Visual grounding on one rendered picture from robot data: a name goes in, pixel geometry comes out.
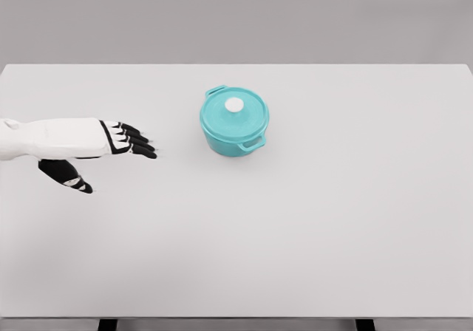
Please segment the teal lid with white knob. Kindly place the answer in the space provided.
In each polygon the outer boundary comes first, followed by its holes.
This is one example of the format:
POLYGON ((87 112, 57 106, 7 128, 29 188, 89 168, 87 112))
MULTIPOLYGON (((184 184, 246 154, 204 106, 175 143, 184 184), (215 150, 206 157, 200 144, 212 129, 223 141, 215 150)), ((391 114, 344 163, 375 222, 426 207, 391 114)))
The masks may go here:
POLYGON ((267 104, 249 89, 218 86, 205 93, 200 125, 216 139, 247 140, 265 131, 268 124, 267 104))

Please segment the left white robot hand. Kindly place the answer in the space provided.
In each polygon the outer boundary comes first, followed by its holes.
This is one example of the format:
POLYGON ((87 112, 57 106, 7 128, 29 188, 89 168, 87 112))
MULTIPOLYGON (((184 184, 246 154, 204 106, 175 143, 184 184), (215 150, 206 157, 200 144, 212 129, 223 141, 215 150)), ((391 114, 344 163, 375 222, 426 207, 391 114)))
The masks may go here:
POLYGON ((120 121, 94 117, 38 120, 24 125, 24 153, 38 160, 48 177, 85 194, 92 186, 69 162, 106 155, 135 154, 156 159, 156 149, 140 130, 120 121))

